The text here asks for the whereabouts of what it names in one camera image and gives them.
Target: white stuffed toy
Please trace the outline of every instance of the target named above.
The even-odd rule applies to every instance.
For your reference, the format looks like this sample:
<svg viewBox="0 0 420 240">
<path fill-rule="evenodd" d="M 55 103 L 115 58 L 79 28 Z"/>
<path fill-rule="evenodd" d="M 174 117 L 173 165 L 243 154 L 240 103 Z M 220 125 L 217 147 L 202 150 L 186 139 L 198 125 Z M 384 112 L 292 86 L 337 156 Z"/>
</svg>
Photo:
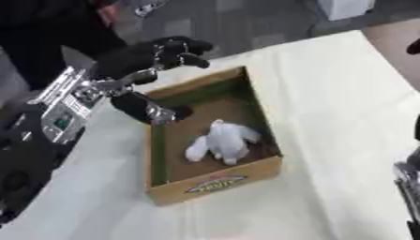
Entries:
<svg viewBox="0 0 420 240">
<path fill-rule="evenodd" d="M 210 126 L 208 135 L 199 137 L 186 151 L 189 161 L 200 161 L 208 150 L 216 159 L 223 159 L 227 165 L 236 165 L 249 150 L 246 141 L 257 143 L 261 135 L 253 129 L 223 120 L 216 120 Z"/>
</svg>

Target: silver robotic hand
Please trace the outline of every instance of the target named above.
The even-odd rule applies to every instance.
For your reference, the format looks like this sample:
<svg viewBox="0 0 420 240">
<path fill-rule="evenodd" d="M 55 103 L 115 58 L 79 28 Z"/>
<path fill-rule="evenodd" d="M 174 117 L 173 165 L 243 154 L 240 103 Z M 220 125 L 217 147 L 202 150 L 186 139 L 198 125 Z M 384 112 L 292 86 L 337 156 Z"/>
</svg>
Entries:
<svg viewBox="0 0 420 240">
<path fill-rule="evenodd" d="M 164 69 L 206 68 L 200 55 L 211 49 L 211 44 L 188 37 L 138 43 L 105 55 L 91 69 L 69 67 L 39 95 L 2 109 L 0 226 L 16 218 L 48 184 L 101 100 L 110 98 L 115 108 L 146 124 L 189 116 L 190 108 L 165 108 L 134 92 L 132 85 L 151 83 Z"/>
<path fill-rule="evenodd" d="M 415 126 L 415 139 L 420 141 L 420 117 Z M 407 225 L 412 234 L 412 239 L 420 239 L 420 147 L 418 147 L 407 161 L 398 162 L 394 166 L 396 174 L 396 185 L 407 204 L 412 217 Z"/>
</svg>

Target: white object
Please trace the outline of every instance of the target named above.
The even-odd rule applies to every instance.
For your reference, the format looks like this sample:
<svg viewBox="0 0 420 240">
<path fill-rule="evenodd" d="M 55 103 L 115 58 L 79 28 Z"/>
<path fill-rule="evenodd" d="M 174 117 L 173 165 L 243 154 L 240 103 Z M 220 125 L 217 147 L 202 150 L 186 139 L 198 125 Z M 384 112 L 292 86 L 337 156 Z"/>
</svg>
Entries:
<svg viewBox="0 0 420 240">
<path fill-rule="evenodd" d="M 207 137 L 201 136 L 196 139 L 189 148 L 187 148 L 186 158 L 189 161 L 200 161 L 202 158 L 204 158 L 207 151 Z"/>
<path fill-rule="evenodd" d="M 375 6 L 375 0 L 318 0 L 329 21 L 364 15 Z"/>
<path fill-rule="evenodd" d="M 260 138 L 261 135 L 249 127 L 218 119 L 210 126 L 207 136 L 199 137 L 187 148 L 186 158 L 189 161 L 199 161 L 210 150 L 215 159 L 223 159 L 227 165 L 236 165 L 237 160 L 244 158 L 249 152 L 245 140 L 257 143 Z"/>
<path fill-rule="evenodd" d="M 0 239 L 411 238 L 392 162 L 416 146 L 420 97 L 359 31 L 176 68 L 137 89 L 237 66 L 247 66 L 284 154 L 279 177 L 155 206 L 144 193 L 143 127 L 105 104 Z"/>
</svg>

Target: open box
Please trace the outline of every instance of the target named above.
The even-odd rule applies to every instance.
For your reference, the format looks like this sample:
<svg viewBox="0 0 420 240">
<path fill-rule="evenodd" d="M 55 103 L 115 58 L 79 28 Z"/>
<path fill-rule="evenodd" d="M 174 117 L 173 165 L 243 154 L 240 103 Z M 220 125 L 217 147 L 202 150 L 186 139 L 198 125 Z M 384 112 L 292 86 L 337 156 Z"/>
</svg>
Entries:
<svg viewBox="0 0 420 240">
<path fill-rule="evenodd" d="M 156 204 L 182 202 L 224 188 L 232 188 L 278 174 L 280 151 L 245 67 L 204 76 L 147 94 L 165 106 L 190 106 L 194 114 L 179 123 L 146 126 L 145 184 Z M 227 166 L 209 153 L 200 162 L 185 159 L 186 148 L 223 119 L 262 134 L 249 144 L 249 154 L 238 165 Z"/>
</svg>

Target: box logo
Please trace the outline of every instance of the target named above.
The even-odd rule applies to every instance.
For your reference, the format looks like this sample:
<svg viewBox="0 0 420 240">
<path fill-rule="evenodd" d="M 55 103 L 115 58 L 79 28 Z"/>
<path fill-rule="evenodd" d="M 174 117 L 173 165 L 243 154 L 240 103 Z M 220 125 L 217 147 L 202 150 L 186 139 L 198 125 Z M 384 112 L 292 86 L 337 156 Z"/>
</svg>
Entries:
<svg viewBox="0 0 420 240">
<path fill-rule="evenodd" d="M 246 178 L 247 176 L 244 175 L 220 176 L 200 183 L 198 186 L 188 189 L 186 193 L 221 190 L 229 188 Z"/>
</svg>

